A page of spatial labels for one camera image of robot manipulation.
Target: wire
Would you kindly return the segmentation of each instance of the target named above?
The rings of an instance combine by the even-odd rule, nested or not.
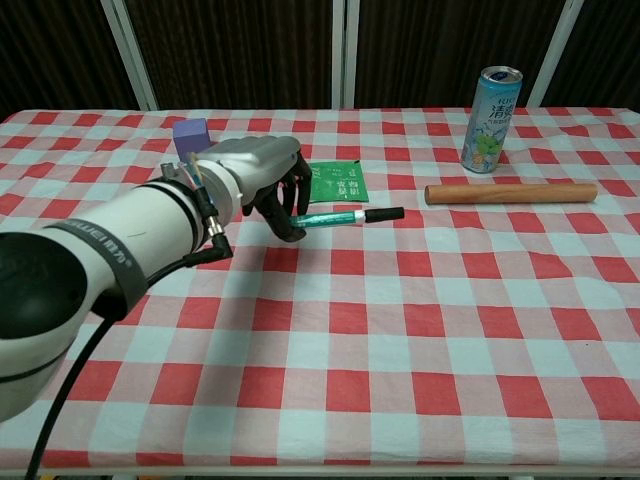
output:
[[[180,162],[180,163],[178,163],[178,168],[180,170],[182,170],[184,172],[185,177],[187,177],[187,180],[189,181],[189,188],[191,188],[191,190],[196,190],[198,188],[198,186],[196,185],[195,181],[193,180],[193,176],[189,172],[189,169],[187,168],[187,164],[183,163],[183,162]]]
[[[153,285],[158,283],[160,280],[162,280],[164,277],[166,277],[170,273],[173,273],[176,270],[179,270],[180,268],[185,266],[187,266],[187,262],[184,259],[180,259],[180,260],[176,260],[173,263],[170,263],[166,267],[161,268],[160,270],[158,270],[156,273],[154,273],[147,279],[149,288],[151,288]]]
[[[35,480],[36,475],[38,474],[38,468],[40,467],[40,462],[42,461],[44,451],[47,447],[47,442],[51,436],[51,431],[58,419],[58,415],[60,414],[60,410],[62,410],[65,400],[69,396],[71,388],[73,388],[73,384],[78,379],[80,371],[84,367],[85,363],[87,363],[87,360],[95,350],[98,343],[100,343],[100,340],[103,339],[114,323],[115,320],[103,320],[102,323],[98,325],[96,331],[93,332],[89,341],[82,348],[82,351],[78,355],[78,358],[76,358],[76,361],[73,362],[71,370],[67,373],[60,390],[58,390],[58,393],[56,394],[56,398],[51,404],[51,408],[49,409],[49,413],[47,413],[47,418],[42,425],[42,429],[40,429],[38,441],[36,442],[36,446],[33,448],[29,467],[27,468],[27,473],[24,476],[25,480]]]
[[[196,185],[198,185],[199,187],[204,186],[204,183],[202,182],[202,174],[200,173],[200,168],[198,167],[198,157],[195,153],[191,152],[191,154],[189,155],[189,161],[191,162],[191,165],[196,172],[197,180],[199,181],[199,185],[198,182],[196,182]]]

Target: can lid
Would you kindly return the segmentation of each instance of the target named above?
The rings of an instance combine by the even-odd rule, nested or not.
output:
[[[509,84],[522,81],[522,73],[520,70],[505,65],[487,67],[482,70],[480,75],[482,78],[495,83]]]

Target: aluminum can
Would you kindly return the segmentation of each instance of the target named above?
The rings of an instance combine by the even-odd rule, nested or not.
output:
[[[462,148],[462,165],[476,173],[496,169],[511,115],[522,87],[522,73],[506,66],[480,73]]]

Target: black cable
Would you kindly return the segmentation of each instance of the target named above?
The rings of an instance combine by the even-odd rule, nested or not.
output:
[[[170,273],[173,273],[176,270],[179,270],[182,267],[186,267],[186,266],[187,266],[187,262],[185,262],[185,260],[181,258],[180,260],[176,260],[175,262],[170,263],[166,267],[161,268],[160,270],[158,270],[156,273],[154,273],[147,279],[149,288],[151,288],[153,285],[158,283],[160,280],[162,280],[164,277],[166,277]]]
[[[25,480],[35,480],[36,475],[38,474],[38,468],[40,467],[40,462],[42,461],[42,456],[44,455],[44,451],[47,447],[47,442],[51,436],[51,431],[58,419],[58,415],[60,414],[60,410],[62,410],[65,400],[69,396],[69,392],[71,391],[73,384],[77,380],[78,375],[80,375],[80,371],[84,367],[85,363],[87,363],[87,360],[95,350],[96,346],[100,343],[100,340],[102,340],[114,323],[114,320],[103,320],[83,347],[78,358],[76,358],[76,361],[73,362],[71,370],[67,373],[60,390],[58,390],[56,398],[53,400],[49,413],[47,414],[47,418],[42,425],[42,429],[38,435],[38,441],[36,442],[36,446],[33,448],[33,453],[31,454],[27,473],[24,476]]]

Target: rolling pin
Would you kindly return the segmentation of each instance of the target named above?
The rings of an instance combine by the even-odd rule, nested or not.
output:
[[[564,203],[591,202],[598,195],[593,183],[429,185],[428,205],[443,203]]]

